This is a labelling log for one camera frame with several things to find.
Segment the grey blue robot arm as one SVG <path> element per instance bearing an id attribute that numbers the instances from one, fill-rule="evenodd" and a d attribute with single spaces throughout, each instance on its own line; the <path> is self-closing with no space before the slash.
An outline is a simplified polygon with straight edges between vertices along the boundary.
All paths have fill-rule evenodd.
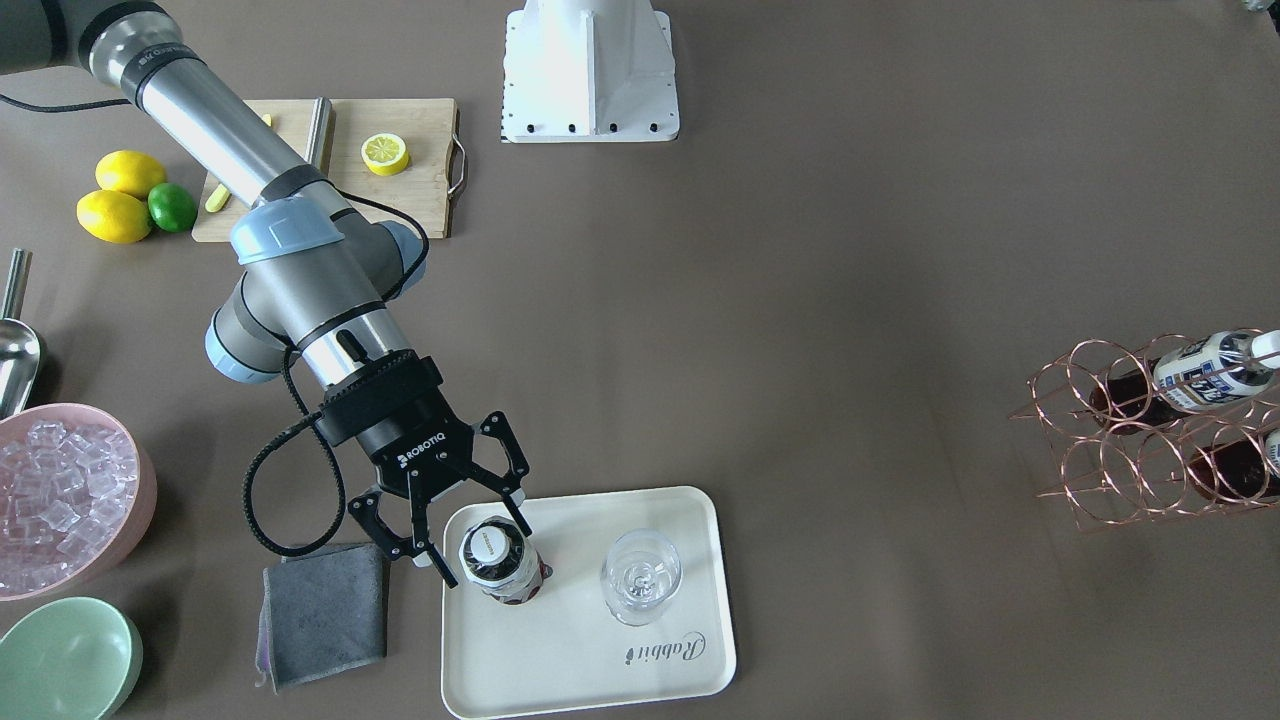
<path id="1" fill-rule="evenodd" d="M 268 452 L 305 429 L 326 448 L 357 439 L 375 484 L 346 515 L 388 559 L 433 566 L 448 585 L 457 579 L 428 519 L 438 497 L 474 480 L 529 533 L 518 509 L 529 464 L 506 416 L 458 419 L 435 363 L 412 350 L 388 309 L 420 278 L 425 232 L 365 219 L 357 199 L 271 132 L 156 3 L 5 1 L 3 72 L 61 65 L 118 88 L 247 205 L 230 231 L 244 273 L 210 322 L 210 363 L 257 383 L 300 360 L 325 389 Z"/>

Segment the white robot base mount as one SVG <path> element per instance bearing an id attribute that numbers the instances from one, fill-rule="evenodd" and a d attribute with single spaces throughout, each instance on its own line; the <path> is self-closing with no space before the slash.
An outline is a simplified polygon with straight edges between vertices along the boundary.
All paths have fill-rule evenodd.
<path id="1" fill-rule="evenodd" d="M 671 19 L 649 1 L 527 1 L 506 17 L 500 140 L 678 137 Z"/>

